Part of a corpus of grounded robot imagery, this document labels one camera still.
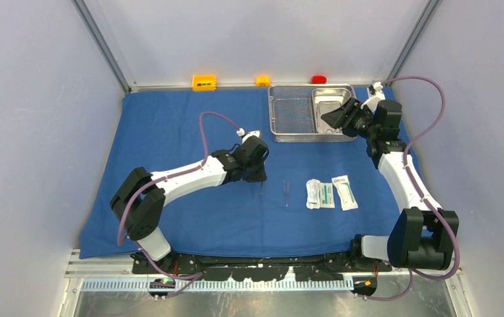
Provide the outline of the wire mesh steel tray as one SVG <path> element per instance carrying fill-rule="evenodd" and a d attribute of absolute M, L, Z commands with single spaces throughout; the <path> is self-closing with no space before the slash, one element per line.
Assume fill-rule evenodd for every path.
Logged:
<path fill-rule="evenodd" d="M 340 85 L 275 85 L 268 89 L 270 131 L 277 142 L 335 143 L 350 142 L 354 138 L 316 131 L 312 92 L 316 88 L 347 88 L 356 97 L 352 86 Z"/>

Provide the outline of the pointed steel tweezers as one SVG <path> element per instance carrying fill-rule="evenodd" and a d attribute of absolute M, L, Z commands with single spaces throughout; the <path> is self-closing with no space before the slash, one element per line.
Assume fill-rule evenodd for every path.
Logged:
<path fill-rule="evenodd" d="M 289 205 L 289 182 L 286 180 L 283 181 L 283 194 L 285 198 L 285 206 L 287 207 Z"/>

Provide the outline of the blue surgical wrap cloth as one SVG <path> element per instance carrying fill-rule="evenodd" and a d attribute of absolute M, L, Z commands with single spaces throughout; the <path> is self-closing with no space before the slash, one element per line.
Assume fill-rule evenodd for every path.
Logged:
<path fill-rule="evenodd" d="M 110 201 L 128 174 L 200 161 L 230 149 L 236 127 L 260 130 L 270 153 L 260 183 L 231 182 L 185 195 L 164 207 L 159 226 L 173 250 L 205 256 L 285 257 L 341 252 L 356 234 L 389 235 L 399 217 L 393 194 L 363 139 L 345 143 L 279 143 L 270 133 L 268 90 L 147 91 L 124 96 L 122 114 L 95 203 L 80 235 L 80 257 L 126 254 Z M 348 175 L 359 207 L 306 207 L 306 182 Z M 285 206 L 283 181 L 289 182 Z"/>

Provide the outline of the white gauze roll packet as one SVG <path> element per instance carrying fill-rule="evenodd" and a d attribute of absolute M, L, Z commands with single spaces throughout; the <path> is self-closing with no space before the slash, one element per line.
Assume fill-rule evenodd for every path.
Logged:
<path fill-rule="evenodd" d="M 308 209 L 321 208 L 320 202 L 320 185 L 321 181 L 317 179 L 310 179 L 306 182 L 306 207 Z"/>

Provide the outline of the green white sterile packet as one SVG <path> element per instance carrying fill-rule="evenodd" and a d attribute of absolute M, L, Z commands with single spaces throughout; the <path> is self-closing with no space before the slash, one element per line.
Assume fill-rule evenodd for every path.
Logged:
<path fill-rule="evenodd" d="M 335 207 L 333 184 L 321 183 L 318 193 L 321 208 L 333 209 Z"/>

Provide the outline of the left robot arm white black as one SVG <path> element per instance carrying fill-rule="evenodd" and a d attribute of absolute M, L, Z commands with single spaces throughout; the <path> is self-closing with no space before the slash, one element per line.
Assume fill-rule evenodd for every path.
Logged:
<path fill-rule="evenodd" d="M 231 182 L 264 182 L 264 162 L 269 155 L 258 130 L 242 137 L 230 150 L 212 152 L 206 162 L 197 162 L 162 172 L 133 169 L 110 201 L 120 221 L 120 232 L 149 255 L 149 265 L 158 273 L 174 265 L 171 246 L 159 228 L 162 210 L 169 203 L 193 192 Z"/>

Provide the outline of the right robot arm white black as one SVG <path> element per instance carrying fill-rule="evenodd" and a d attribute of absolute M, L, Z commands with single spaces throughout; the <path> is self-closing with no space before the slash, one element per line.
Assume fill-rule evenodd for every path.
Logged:
<path fill-rule="evenodd" d="M 349 264 L 365 271 L 375 260 L 408 269 L 446 270 L 455 261 L 459 218 L 447 211 L 426 190 L 400 139 L 402 105 L 381 100 L 374 110 L 355 98 L 320 115 L 334 130 L 362 137 L 367 154 L 387 181 L 400 216 L 388 236 L 358 234 L 351 242 Z"/>

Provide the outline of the red toy block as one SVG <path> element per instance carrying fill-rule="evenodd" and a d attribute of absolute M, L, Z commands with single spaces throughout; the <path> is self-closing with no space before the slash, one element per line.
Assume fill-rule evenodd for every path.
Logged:
<path fill-rule="evenodd" d="M 327 83 L 327 78 L 323 75 L 314 75 L 311 77 L 310 82 L 313 85 L 323 85 Z"/>

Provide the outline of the small orange toy block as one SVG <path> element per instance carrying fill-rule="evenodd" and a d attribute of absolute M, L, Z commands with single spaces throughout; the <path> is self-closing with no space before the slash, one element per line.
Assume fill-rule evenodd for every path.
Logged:
<path fill-rule="evenodd" d="M 257 76 L 255 85 L 257 87 L 269 87 L 271 85 L 271 79 L 267 75 Z"/>

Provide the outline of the yellow toy block large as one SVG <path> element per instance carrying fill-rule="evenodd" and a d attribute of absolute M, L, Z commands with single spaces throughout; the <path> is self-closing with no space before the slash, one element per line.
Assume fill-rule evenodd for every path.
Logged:
<path fill-rule="evenodd" d="M 194 75 L 192 77 L 192 90 L 194 92 L 217 90 L 217 77 L 215 75 Z"/>

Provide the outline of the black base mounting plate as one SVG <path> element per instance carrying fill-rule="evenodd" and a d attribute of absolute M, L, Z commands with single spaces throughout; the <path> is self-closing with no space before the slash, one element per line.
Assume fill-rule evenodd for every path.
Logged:
<path fill-rule="evenodd" d="M 381 260 L 357 258 L 350 251 L 286 258 L 238 258 L 199 256 L 171 252 L 157 262 L 150 262 L 142 252 L 131 254 L 132 273 L 154 274 L 157 265 L 176 276 L 200 274 L 202 281 L 281 281 L 292 273 L 298 281 L 332 281 L 339 273 L 361 273 L 375 277 L 392 271 Z"/>

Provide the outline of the aluminium frame rail right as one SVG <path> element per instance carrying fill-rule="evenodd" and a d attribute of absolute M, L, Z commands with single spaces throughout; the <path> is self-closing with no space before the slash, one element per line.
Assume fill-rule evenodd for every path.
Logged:
<path fill-rule="evenodd" d="M 407 60 L 411 56 L 414 48 L 423 36 L 425 29 L 428 27 L 433 16 L 435 15 L 436 10 L 439 8 L 442 2 L 442 0 L 426 1 L 421 14 L 419 15 L 414 27 L 410 32 L 410 35 L 402 46 L 398 57 L 396 58 L 390 72 L 388 73 L 388 76 L 386 78 L 387 80 L 394 79 L 401 73 L 405 64 L 407 63 Z"/>

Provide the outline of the aluminium front rail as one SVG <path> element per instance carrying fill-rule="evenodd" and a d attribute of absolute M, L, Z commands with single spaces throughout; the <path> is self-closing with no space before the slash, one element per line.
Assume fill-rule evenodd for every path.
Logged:
<path fill-rule="evenodd" d="M 196 281 L 177 280 L 165 275 L 134 274 L 133 260 L 126 255 L 81 260 L 79 250 L 71 253 L 65 277 L 76 279 L 82 291 L 148 292 L 153 297 L 165 297 L 182 292 L 280 292 L 280 291 L 351 291 L 363 297 L 377 280 L 361 273 L 339 273 L 332 281 L 298 281 L 289 273 L 281 281 Z"/>

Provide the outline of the aluminium frame post left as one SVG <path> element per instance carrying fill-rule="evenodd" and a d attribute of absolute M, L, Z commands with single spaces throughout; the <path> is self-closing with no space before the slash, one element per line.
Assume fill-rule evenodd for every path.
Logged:
<path fill-rule="evenodd" d="M 104 61 L 110 68 L 116 81 L 122 88 L 122 90 L 127 94 L 133 92 L 133 84 L 130 84 L 124 75 L 124 72 L 120 68 L 118 60 L 115 58 L 110 46 L 108 45 L 97 21 L 94 19 L 86 1 L 84 0 L 72 0 L 72 4 L 75 6 L 81 20 L 84 22 L 89 34 L 91 35 L 94 43 L 102 54 Z"/>

